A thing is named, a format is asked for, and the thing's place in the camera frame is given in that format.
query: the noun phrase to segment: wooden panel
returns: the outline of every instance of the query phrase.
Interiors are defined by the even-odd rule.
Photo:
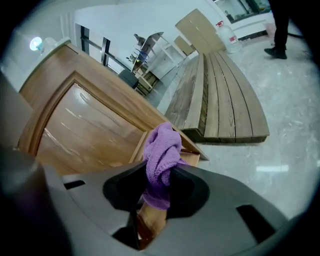
[[[223,143],[235,142],[235,120],[232,102],[225,77],[214,54],[210,54],[213,66],[219,102],[218,136]]]
[[[130,162],[143,132],[74,84],[53,111],[36,158],[60,175]]]
[[[216,51],[213,52],[213,54],[215,55],[220,65],[220,68],[222,70],[224,79],[229,90],[234,115],[235,142],[249,143],[252,137],[252,128],[247,105],[242,91],[240,90],[240,87],[234,75],[232,74],[231,70],[229,69],[225,61]]]
[[[143,160],[144,158],[144,151],[145,151],[145,143],[147,141],[147,138],[149,137],[151,131],[145,131],[135,148],[132,157],[129,161],[129,163],[134,163]]]
[[[20,150],[36,154],[51,113],[74,81],[143,132],[168,122],[167,118],[115,74],[69,44],[45,60],[21,89],[22,96],[32,106],[34,113],[20,138]],[[188,137],[175,126],[173,128],[180,133],[182,145],[192,152],[200,153],[203,159],[208,159]]]
[[[186,17],[180,20],[175,27],[180,30],[180,32],[189,40],[191,44],[193,44],[199,53],[211,52],[212,49],[206,42],[204,36]]]
[[[199,121],[199,132],[203,136],[206,129],[207,121],[207,111],[208,111],[208,67],[207,67],[207,58],[203,56],[203,93],[202,93],[202,105],[200,112],[200,121]]]
[[[222,43],[216,34],[215,27],[211,22],[198,10],[194,9],[185,18],[189,19],[192,24],[200,31],[206,43],[213,50],[225,50],[225,45]]]
[[[185,72],[183,73],[183,76],[180,80],[180,83],[173,95],[173,98],[170,102],[170,105],[168,107],[168,109],[165,112],[165,116],[170,120],[170,122],[172,124],[174,124],[175,126],[177,126],[176,120],[180,114],[180,110],[181,110],[181,105],[183,103],[184,97],[185,97],[185,86],[188,83],[189,79],[190,79],[190,75],[194,66],[194,61],[195,60],[191,60],[188,64],[187,67],[185,69]]]
[[[218,53],[230,68],[242,91],[250,116],[252,136],[260,138],[255,139],[255,141],[251,140],[251,142],[263,142],[270,133],[265,113],[255,91],[237,65],[224,52],[219,51]]]
[[[142,131],[150,131],[158,125],[169,122],[156,108],[147,102],[138,93],[133,93],[129,87],[116,75],[102,65],[88,65],[81,56],[78,58],[76,71],[86,78],[92,85],[93,95],[101,102],[115,111],[118,115],[138,127]],[[181,135],[182,145],[194,153],[200,153],[200,157],[208,160],[208,157],[175,125],[172,128]]]
[[[185,84],[182,86],[182,90],[179,92],[180,94],[183,95],[183,99],[180,106],[179,114],[174,124],[180,130],[184,128],[187,115],[190,110],[191,100],[192,100],[192,96],[195,88],[198,62],[199,62],[199,58],[198,57],[194,58],[190,77],[188,81],[186,81]]]
[[[208,142],[220,142],[218,139],[219,131],[219,102],[218,91],[214,68],[210,55],[206,54],[206,63],[208,70],[208,109],[205,122],[204,137]]]
[[[204,55],[199,54],[198,69],[188,115],[183,129],[198,129],[204,92]]]
[[[184,129],[183,132],[193,142],[206,142],[205,137],[199,132],[199,129]]]
[[[200,155],[199,154],[193,154],[188,152],[181,152],[180,157],[188,163],[190,166],[197,167]]]
[[[178,37],[174,40],[174,43],[187,56],[195,51],[180,35],[178,35]]]

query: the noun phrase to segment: plastic container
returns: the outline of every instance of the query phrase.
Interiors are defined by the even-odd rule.
[[[217,34],[223,42],[227,52],[233,54],[239,51],[242,46],[231,27],[224,25],[223,21],[218,22],[216,25],[219,27]]]
[[[270,16],[266,20],[266,23],[264,23],[264,27],[268,36],[272,39],[275,38],[276,24],[273,16]]]

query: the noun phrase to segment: person's leg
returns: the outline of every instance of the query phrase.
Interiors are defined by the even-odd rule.
[[[288,38],[289,14],[286,9],[286,1],[269,0],[272,10],[276,31],[274,35],[274,44],[278,49],[285,50]]]
[[[276,26],[274,35],[274,48],[266,48],[264,51],[279,59],[286,59],[286,43],[288,38],[289,13],[286,9],[286,1],[269,0]]]

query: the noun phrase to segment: red label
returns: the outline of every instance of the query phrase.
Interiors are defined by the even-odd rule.
[[[234,40],[237,40],[237,37],[236,36],[230,37],[229,40],[230,40],[230,42],[232,42]]]

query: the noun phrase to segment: marble floor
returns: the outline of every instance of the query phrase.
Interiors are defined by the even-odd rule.
[[[268,37],[259,37],[230,54],[261,102],[270,136],[258,144],[199,143],[210,161],[198,167],[243,182],[290,219],[306,209],[320,177],[320,81],[303,40],[288,38],[287,60],[268,56],[263,49],[270,46]],[[162,113],[184,65],[157,103]]]

